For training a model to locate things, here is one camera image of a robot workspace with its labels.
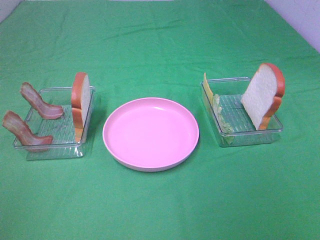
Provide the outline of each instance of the pink plate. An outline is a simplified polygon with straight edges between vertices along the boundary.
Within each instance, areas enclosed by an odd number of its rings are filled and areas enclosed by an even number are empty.
[[[127,102],[111,113],[102,137],[119,163],[157,172],[177,166],[192,153],[199,127],[192,113],[179,103],[147,97]]]

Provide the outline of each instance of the toy bacon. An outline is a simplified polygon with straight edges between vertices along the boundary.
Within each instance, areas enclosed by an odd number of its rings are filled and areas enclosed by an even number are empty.
[[[39,93],[28,82],[22,83],[20,93],[44,119],[57,119],[64,113],[62,106],[43,101]]]
[[[53,137],[34,135],[29,126],[13,111],[7,111],[4,115],[2,125],[13,133],[24,146],[29,145],[48,145],[52,143]],[[46,151],[45,149],[28,149],[31,152]]]

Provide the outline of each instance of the toy bread slice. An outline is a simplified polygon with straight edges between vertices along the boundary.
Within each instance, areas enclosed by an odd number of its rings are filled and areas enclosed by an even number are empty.
[[[285,78],[272,63],[262,63],[244,92],[241,102],[256,130],[267,129],[285,94]]]
[[[88,74],[85,72],[78,72],[75,75],[71,94],[72,118],[76,142],[79,142],[82,137],[90,105],[90,98],[90,82]]]

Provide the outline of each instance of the green tablecloth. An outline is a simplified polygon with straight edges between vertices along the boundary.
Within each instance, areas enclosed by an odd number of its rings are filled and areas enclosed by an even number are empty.
[[[320,55],[260,0],[24,1],[0,24],[0,117],[26,116],[19,89],[96,87],[82,158],[27,161],[0,128],[0,239],[320,239]],[[286,79],[272,144],[219,147],[201,99],[207,77]],[[120,105],[187,107],[200,139],[181,165],[131,170],[102,140]]]

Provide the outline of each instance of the plastic tray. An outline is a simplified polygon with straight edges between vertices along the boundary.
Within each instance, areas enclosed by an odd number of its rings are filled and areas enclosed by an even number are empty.
[[[26,154],[27,160],[80,158],[85,155],[84,143],[86,142],[91,113],[94,108],[95,88],[93,86],[90,87],[90,104],[79,142],[75,142],[71,93],[72,87],[52,87],[39,91],[44,101],[49,104],[61,105],[64,113],[58,119],[46,120],[35,109],[30,108],[24,121],[34,134],[38,136],[52,135],[53,141],[49,145],[21,145],[19,140],[15,138],[13,147],[17,150],[22,150]]]
[[[270,144],[280,139],[283,125],[274,114],[265,130],[256,130],[244,106],[241,103],[242,94],[250,83],[249,77],[233,77],[210,79],[208,84],[213,94],[219,95],[220,112],[224,122],[232,130],[226,130],[221,117],[215,113],[212,102],[201,82],[202,99],[208,113],[216,140],[220,147],[235,147],[256,144]]]

